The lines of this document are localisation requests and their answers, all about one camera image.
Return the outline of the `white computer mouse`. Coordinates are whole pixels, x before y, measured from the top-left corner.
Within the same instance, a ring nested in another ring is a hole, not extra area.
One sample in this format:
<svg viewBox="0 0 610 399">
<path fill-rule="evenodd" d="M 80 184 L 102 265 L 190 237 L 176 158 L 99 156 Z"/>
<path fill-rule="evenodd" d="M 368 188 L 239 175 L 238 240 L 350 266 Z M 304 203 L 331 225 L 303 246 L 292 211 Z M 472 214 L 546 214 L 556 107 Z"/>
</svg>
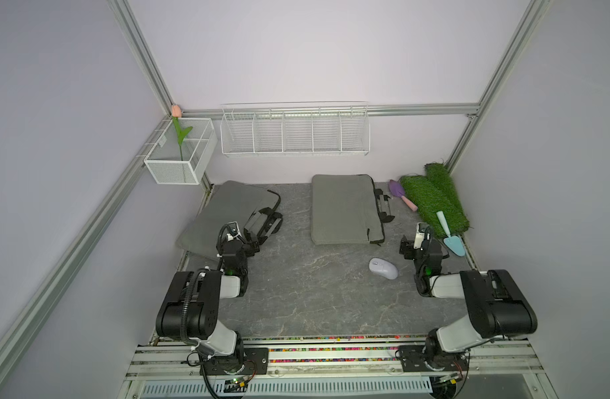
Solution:
<svg viewBox="0 0 610 399">
<path fill-rule="evenodd" d="M 397 267 L 385 259 L 372 258 L 368 267 L 369 271 L 371 271 L 374 275 L 388 280 L 395 280 L 399 276 L 399 270 Z"/>
</svg>

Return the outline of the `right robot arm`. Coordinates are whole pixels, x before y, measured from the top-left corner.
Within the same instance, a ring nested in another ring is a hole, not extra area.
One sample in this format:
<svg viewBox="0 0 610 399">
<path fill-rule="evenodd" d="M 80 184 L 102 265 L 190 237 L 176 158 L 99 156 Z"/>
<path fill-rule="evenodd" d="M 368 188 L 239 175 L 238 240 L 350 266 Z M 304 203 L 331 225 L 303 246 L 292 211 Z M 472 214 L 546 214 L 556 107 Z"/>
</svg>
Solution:
<svg viewBox="0 0 610 399">
<path fill-rule="evenodd" d="M 535 333 L 536 313 L 509 271 L 475 269 L 444 274 L 447 255 L 436 239 L 416 245 L 403 237 L 399 253 L 414 262 L 414 281 L 420 296 L 433 299 L 463 299 L 467 314 L 452 324 L 428 333 L 426 360 L 446 354 L 461 354 L 496 338 L 522 337 Z"/>
</svg>

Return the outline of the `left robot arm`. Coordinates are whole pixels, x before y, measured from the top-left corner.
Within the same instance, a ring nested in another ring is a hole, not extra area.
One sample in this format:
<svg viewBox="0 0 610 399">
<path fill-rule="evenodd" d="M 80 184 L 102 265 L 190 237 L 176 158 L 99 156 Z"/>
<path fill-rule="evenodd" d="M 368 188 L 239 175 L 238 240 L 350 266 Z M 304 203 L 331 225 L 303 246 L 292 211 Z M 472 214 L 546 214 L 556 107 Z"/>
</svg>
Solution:
<svg viewBox="0 0 610 399">
<path fill-rule="evenodd" d="M 220 239 L 217 269 L 176 273 L 155 319 L 158 336 L 179 340 L 200 360 L 243 364 L 240 333 L 227 328 L 218 315 L 222 299 L 246 294 L 249 249 L 243 239 Z"/>
</svg>

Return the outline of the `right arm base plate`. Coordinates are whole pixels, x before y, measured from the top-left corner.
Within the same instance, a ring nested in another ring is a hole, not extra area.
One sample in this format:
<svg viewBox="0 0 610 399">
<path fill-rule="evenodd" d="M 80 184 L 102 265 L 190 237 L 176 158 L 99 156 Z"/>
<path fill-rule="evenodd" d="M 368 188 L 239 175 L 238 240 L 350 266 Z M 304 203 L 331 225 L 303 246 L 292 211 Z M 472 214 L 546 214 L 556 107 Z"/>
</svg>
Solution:
<svg viewBox="0 0 610 399">
<path fill-rule="evenodd" d="M 468 357 L 464 353 L 432 354 L 424 345 L 401 345 L 395 352 L 404 372 L 467 372 Z"/>
</svg>

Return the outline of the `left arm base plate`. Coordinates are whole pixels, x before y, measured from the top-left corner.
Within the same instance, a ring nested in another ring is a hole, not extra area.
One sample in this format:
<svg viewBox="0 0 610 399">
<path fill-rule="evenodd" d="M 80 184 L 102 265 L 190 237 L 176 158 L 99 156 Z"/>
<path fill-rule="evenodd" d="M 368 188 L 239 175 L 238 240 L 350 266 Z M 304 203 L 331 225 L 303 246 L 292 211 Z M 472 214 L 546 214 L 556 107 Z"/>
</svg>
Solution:
<svg viewBox="0 0 610 399">
<path fill-rule="evenodd" d="M 265 375 L 269 366 L 267 347 L 245 347 L 229 356 L 216 356 L 207 360 L 202 371 L 208 376 Z"/>
</svg>

